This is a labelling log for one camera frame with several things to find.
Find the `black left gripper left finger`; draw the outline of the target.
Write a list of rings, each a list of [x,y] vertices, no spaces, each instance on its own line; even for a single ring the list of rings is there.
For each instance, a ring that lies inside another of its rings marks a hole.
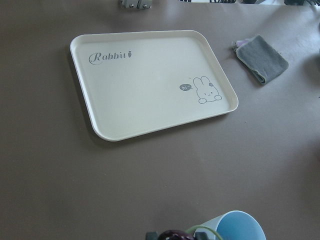
[[[150,231],[145,234],[145,240],[158,240],[158,233],[156,231]]]

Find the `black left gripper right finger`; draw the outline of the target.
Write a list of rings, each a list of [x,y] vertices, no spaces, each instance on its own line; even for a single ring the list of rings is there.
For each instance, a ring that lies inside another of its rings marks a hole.
[[[208,235],[206,232],[196,232],[194,234],[195,240],[208,240]]]

